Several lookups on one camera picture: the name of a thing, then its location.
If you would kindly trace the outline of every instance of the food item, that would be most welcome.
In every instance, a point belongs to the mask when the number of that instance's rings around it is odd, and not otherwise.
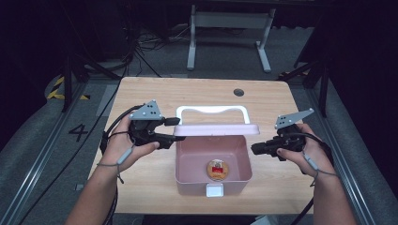
[[[214,181],[221,181],[228,175],[228,164],[219,159],[213,159],[207,164],[207,175]]]

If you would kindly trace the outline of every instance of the pink plastic bin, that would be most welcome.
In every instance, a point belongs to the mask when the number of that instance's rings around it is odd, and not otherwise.
[[[241,110],[245,124],[188,124],[182,125],[182,111],[222,113]],[[240,193],[252,178],[246,139],[243,135],[259,134],[257,125],[250,124],[242,106],[183,106],[177,109],[181,123],[174,135],[187,137],[176,143],[176,183],[182,195],[221,197]],[[207,164],[220,159],[228,164],[229,173],[222,181],[207,175]]]

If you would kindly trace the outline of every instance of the number 4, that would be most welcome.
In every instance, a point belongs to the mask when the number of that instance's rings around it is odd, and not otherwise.
[[[84,127],[85,127],[85,125],[80,124],[78,127],[75,127],[74,129],[71,129],[69,131],[69,134],[79,134],[79,136],[77,137],[77,140],[76,140],[77,143],[80,141],[82,134],[88,133],[88,131],[84,131]]]

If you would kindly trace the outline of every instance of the black hole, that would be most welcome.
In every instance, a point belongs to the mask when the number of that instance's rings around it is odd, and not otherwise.
[[[243,95],[245,95],[245,92],[242,89],[237,88],[234,90],[234,95],[236,95],[237,97],[242,97]]]

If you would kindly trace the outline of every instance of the table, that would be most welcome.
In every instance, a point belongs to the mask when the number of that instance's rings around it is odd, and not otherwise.
[[[234,90],[244,91],[242,97]],[[106,128],[126,109],[156,99],[165,117],[176,116],[181,105],[243,105],[260,135],[246,136],[253,177],[238,195],[208,198],[182,196],[175,177],[176,145],[156,150],[124,171],[119,184],[117,213],[264,215],[298,214],[313,197],[313,179],[302,175],[292,162],[280,162],[269,155],[255,156],[250,147],[276,135],[273,125],[279,114],[298,111],[285,82],[238,81],[177,78],[124,78],[115,97]],[[242,122],[238,112],[228,112],[220,122]],[[186,116],[184,123],[201,122],[205,115]],[[157,127],[156,132],[173,133],[172,127]],[[92,170],[101,157],[98,151]]]

